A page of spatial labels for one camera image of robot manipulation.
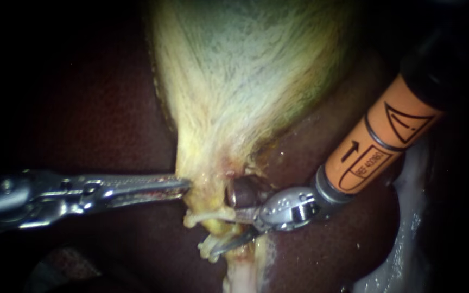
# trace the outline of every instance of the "black arrow symbol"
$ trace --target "black arrow symbol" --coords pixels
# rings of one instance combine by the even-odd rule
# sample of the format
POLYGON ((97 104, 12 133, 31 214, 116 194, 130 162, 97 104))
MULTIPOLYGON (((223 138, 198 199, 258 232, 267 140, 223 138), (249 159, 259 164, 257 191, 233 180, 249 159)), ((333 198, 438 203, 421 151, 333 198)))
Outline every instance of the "black arrow symbol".
POLYGON ((357 141, 352 141, 352 147, 350 148, 350 150, 348 150, 345 156, 341 158, 341 162, 343 163, 353 151, 358 152, 358 147, 359 147, 359 143, 357 141))

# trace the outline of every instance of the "white tissue strand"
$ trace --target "white tissue strand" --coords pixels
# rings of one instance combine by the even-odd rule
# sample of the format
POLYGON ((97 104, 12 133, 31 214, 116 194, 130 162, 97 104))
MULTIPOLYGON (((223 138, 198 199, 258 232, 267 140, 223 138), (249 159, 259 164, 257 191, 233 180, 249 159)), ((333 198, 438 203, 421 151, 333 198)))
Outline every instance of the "white tissue strand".
POLYGON ((197 223, 210 220, 225 220, 232 221, 236 217, 236 212, 233 208, 228 206, 222 206, 216 211, 193 213, 190 209, 187 210, 186 216, 184 217, 184 226, 187 228, 193 228, 197 223))
POLYGON ((428 143, 419 140, 406 154, 401 175, 394 182, 399 197, 400 226, 392 251, 374 272, 359 280, 354 293, 422 293, 426 267, 417 254, 415 236, 426 206, 424 175, 428 143))

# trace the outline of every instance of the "black ring band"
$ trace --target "black ring band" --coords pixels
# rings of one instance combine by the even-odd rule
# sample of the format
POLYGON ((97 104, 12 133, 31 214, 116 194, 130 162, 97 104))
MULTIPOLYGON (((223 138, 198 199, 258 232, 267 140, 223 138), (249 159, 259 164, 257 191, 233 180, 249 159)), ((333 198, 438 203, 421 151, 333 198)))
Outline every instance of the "black ring band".
POLYGON ((372 130, 372 127, 370 126, 370 122, 369 122, 369 113, 367 112, 365 114, 365 126, 366 126, 366 130, 369 132, 370 134, 370 137, 372 137, 372 139, 374 141, 376 141, 380 146, 386 148, 387 150, 391 150, 391 151, 398 151, 398 152, 404 152, 407 148, 397 148, 395 146, 391 146, 391 145, 388 145, 386 144, 384 141, 382 141, 378 136, 377 134, 372 130))

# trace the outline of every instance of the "dark background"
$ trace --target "dark background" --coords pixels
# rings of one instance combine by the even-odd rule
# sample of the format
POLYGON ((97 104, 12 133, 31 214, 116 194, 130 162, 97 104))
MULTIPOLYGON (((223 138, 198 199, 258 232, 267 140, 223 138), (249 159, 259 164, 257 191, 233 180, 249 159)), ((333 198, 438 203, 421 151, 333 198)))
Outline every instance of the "dark background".
MULTIPOLYGON (((436 23, 467 10, 463 2, 368 1, 367 38, 395 73, 401 57, 436 23)), ((48 168, 16 159, 13 142, 26 131, 22 121, 78 48, 135 13, 134 1, 0 2, 0 172, 48 168)), ((468 95, 431 131, 435 167, 428 171, 429 207, 419 237, 431 267, 428 292, 469 291, 469 79, 465 85, 468 95)), ((39 234, 30 241, 40 240, 39 234)), ((12 246, 0 244, 0 255, 12 246)), ((12 287, 25 274, 1 275, 0 281, 12 287)))

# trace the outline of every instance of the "warning triangle symbol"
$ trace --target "warning triangle symbol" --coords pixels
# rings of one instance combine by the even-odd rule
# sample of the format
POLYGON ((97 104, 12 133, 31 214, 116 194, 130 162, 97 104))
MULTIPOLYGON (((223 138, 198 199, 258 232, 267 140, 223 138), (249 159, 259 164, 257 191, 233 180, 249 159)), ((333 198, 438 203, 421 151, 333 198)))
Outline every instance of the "warning triangle symbol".
POLYGON ((407 144, 434 116, 414 116, 392 108, 385 102, 386 116, 396 136, 407 144))

